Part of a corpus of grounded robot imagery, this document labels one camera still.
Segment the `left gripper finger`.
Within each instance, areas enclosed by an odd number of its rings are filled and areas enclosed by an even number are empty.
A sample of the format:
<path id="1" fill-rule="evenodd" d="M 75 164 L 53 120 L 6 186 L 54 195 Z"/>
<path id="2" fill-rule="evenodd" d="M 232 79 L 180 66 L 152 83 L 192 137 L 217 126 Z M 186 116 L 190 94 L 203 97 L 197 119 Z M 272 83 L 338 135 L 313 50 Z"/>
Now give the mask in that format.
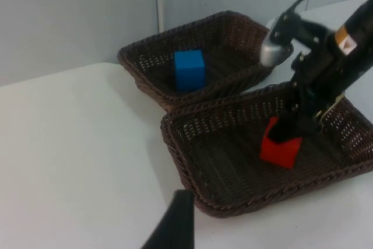
<path id="1" fill-rule="evenodd" d="M 316 135 L 321 130 L 321 119 L 323 114 L 324 111 L 319 110 L 313 114 L 307 114 L 304 117 L 304 124 L 302 125 L 302 129 L 305 136 Z"/>
<path id="2" fill-rule="evenodd" d="M 299 102 L 289 103 L 275 124 L 275 142 L 283 143 L 305 135 L 304 112 Z"/>
<path id="3" fill-rule="evenodd" d="M 143 248 L 192 249 L 195 247 L 194 194 L 177 190 L 165 214 Z"/>

